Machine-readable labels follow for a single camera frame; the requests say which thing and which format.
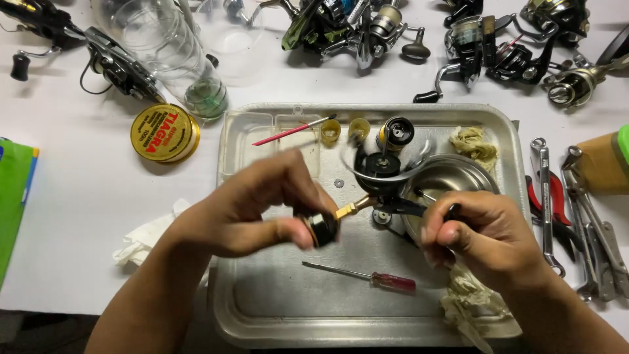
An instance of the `screwdriver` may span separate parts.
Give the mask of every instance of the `screwdriver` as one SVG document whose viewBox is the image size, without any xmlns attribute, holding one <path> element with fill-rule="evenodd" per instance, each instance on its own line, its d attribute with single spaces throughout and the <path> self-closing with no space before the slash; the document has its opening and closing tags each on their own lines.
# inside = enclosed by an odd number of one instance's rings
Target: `screwdriver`
<svg viewBox="0 0 629 354">
<path fill-rule="evenodd" d="M 358 276 L 360 278 L 370 280 L 374 285 L 382 287 L 393 288 L 398 290 L 404 290 L 409 292 L 415 291 L 415 281 L 413 279 L 407 279 L 402 277 L 396 277 L 395 275 L 373 272 L 371 275 L 365 273 L 358 273 L 357 271 L 351 271 L 333 266 L 317 265 L 310 262 L 301 262 L 302 265 L 317 268 L 321 270 L 331 271 L 333 273 L 340 273 L 349 276 Z"/>
</svg>

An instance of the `stainless steel tray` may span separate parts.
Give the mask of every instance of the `stainless steel tray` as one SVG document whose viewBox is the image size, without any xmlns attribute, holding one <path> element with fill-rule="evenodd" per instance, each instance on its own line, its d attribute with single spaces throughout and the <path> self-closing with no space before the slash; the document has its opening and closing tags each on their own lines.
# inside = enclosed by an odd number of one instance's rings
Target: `stainless steel tray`
<svg viewBox="0 0 629 354">
<path fill-rule="evenodd" d="M 403 164 L 421 149 L 427 137 L 438 143 L 437 153 L 454 152 L 447 139 L 454 127 L 482 125 L 487 140 L 500 151 L 496 183 L 502 194 L 518 203 L 530 223 L 520 140 L 513 124 L 495 108 L 478 104 L 299 106 L 305 115 L 338 115 L 342 125 L 339 143 L 332 148 L 318 146 L 318 181 L 339 206 L 365 195 L 339 161 L 338 148 L 347 140 L 349 122 L 358 117 L 367 119 L 372 125 L 367 142 L 375 145 L 379 127 L 390 117 L 402 116 L 416 128 L 415 138 L 400 155 Z M 238 111 L 276 116 L 290 115 L 294 107 L 259 103 Z M 221 136 L 219 166 L 242 153 L 226 141 L 226 129 Z M 217 184 L 229 175 L 220 169 Z M 337 178 L 345 181 L 343 188 L 333 186 Z M 267 214 L 265 218 L 291 215 L 291 211 L 273 208 Z M 371 210 L 363 210 L 345 219 L 341 242 L 321 250 L 303 253 L 285 244 L 246 258 L 219 259 L 214 294 L 208 294 L 208 300 L 222 335 L 245 348 L 462 345 L 456 330 L 443 323 L 439 300 L 445 293 L 447 272 L 431 269 L 418 248 L 377 229 L 371 214 Z M 403 231 L 400 225 L 401 218 L 396 215 L 394 228 Z M 418 289 L 414 296 L 390 292 L 371 287 L 364 280 L 306 268 L 302 261 L 413 278 Z"/>
</svg>

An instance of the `white table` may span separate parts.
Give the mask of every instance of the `white table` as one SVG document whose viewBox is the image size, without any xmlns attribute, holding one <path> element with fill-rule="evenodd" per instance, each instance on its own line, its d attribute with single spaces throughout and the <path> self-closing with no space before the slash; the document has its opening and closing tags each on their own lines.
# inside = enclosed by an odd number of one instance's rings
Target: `white table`
<svg viewBox="0 0 629 354">
<path fill-rule="evenodd" d="M 432 51 L 426 64 L 415 66 L 398 55 L 414 39 L 409 32 L 381 65 L 360 77 L 350 55 L 340 54 L 317 67 L 317 60 L 280 48 L 289 20 L 281 9 L 266 9 L 269 44 L 264 72 L 257 84 L 229 88 L 230 106 L 255 102 L 407 103 L 416 93 L 433 89 L 438 68 L 446 63 L 442 26 L 446 12 L 439 0 L 414 0 L 402 9 L 411 26 L 426 27 L 425 45 Z M 520 1 L 486 0 L 484 14 L 519 12 Z M 626 25 L 624 0 L 589 1 L 591 31 L 580 51 L 592 61 Z M 87 1 L 66 8 L 74 23 L 93 25 Z M 7 28 L 13 21 L 0 16 Z M 517 34 L 513 26 L 507 40 Z M 123 247 L 122 237 L 140 224 L 166 214 L 175 200 L 196 202 L 212 191 L 216 174 L 218 137 L 222 122 L 203 127 L 201 143 L 187 161 L 173 167 L 143 161 L 131 148 L 129 129 L 144 107 L 117 90 L 92 96 L 79 87 L 86 65 L 86 49 L 63 53 L 54 60 L 33 59 L 30 80 L 9 78 L 11 56 L 18 49 L 43 52 L 47 41 L 29 33 L 0 31 L 0 136 L 41 149 L 30 198 L 0 292 L 0 307 L 43 312 L 100 314 L 128 274 L 113 265 L 111 253 Z M 538 54 L 541 49 L 534 49 Z M 554 51 L 554 61 L 570 58 L 566 49 Z M 103 79 L 86 74 L 85 85 L 96 91 Z M 618 130 L 627 123 L 629 81 L 608 76 L 594 98 L 573 114 L 554 108 L 540 88 L 529 91 L 500 84 L 482 76 L 471 93 L 459 82 L 442 84 L 445 103 L 486 103 L 519 120 L 525 161 L 529 143 L 546 138 L 552 169 L 559 172 L 564 149 L 592 137 Z M 525 163 L 528 174 L 530 164 Z M 594 201 L 603 220 L 610 221 L 618 243 L 629 260 L 628 197 L 606 197 Z M 560 246 L 559 261 L 566 266 L 566 281 L 580 282 L 581 271 L 571 265 Z M 592 305 L 629 339 L 629 317 L 618 301 L 605 307 Z"/>
</svg>

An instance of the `glass jar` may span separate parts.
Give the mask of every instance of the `glass jar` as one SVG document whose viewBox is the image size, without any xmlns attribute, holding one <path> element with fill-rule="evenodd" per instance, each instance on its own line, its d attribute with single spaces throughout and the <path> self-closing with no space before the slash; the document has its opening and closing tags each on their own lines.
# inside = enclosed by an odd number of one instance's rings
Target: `glass jar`
<svg viewBox="0 0 629 354">
<path fill-rule="evenodd" d="M 629 124 L 577 146 L 583 152 L 577 167 L 591 192 L 629 194 Z"/>
<path fill-rule="evenodd" d="M 96 21 L 192 114 L 211 120 L 227 90 L 173 0 L 92 0 Z"/>
</svg>

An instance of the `plastic lid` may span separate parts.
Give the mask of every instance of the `plastic lid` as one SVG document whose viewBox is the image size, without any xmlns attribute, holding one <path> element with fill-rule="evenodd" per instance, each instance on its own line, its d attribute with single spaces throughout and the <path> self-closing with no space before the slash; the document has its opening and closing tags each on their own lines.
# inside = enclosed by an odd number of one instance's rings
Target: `plastic lid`
<svg viewBox="0 0 629 354">
<path fill-rule="evenodd" d="M 629 164 L 629 124 L 625 124 L 618 130 L 618 146 Z"/>
</svg>

